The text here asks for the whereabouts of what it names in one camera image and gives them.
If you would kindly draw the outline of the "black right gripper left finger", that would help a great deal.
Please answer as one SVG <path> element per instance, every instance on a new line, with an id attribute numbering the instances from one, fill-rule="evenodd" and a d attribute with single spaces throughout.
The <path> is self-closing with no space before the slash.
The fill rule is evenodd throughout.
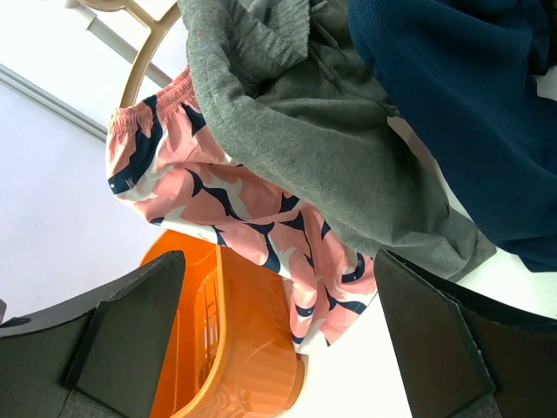
<path id="1" fill-rule="evenodd" d="M 178 310 L 170 251 L 103 286 L 1 326 L 3 417 L 147 417 Z"/>

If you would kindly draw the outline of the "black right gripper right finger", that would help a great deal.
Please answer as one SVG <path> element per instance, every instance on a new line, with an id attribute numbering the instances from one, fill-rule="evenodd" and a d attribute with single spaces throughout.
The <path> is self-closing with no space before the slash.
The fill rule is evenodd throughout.
<path id="1" fill-rule="evenodd" d="M 556 321 L 441 279 L 399 256 L 374 261 L 414 417 L 554 417 Z"/>

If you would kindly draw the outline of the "navy blue mesh shorts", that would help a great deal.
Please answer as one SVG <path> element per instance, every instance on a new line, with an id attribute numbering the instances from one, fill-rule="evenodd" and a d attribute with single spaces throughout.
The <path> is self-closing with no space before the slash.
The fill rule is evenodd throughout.
<path id="1" fill-rule="evenodd" d="M 353 1 L 363 61 L 497 247 L 556 268 L 556 63 L 550 1 Z"/>

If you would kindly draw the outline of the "grey fabric shorts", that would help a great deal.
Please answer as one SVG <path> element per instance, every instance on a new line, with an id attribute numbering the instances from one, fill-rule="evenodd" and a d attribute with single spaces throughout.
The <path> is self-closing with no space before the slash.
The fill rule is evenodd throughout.
<path id="1" fill-rule="evenodd" d="M 358 253 L 385 250 L 456 281 L 495 254 L 391 128 L 345 1 L 182 1 L 211 133 L 236 161 L 317 207 Z"/>

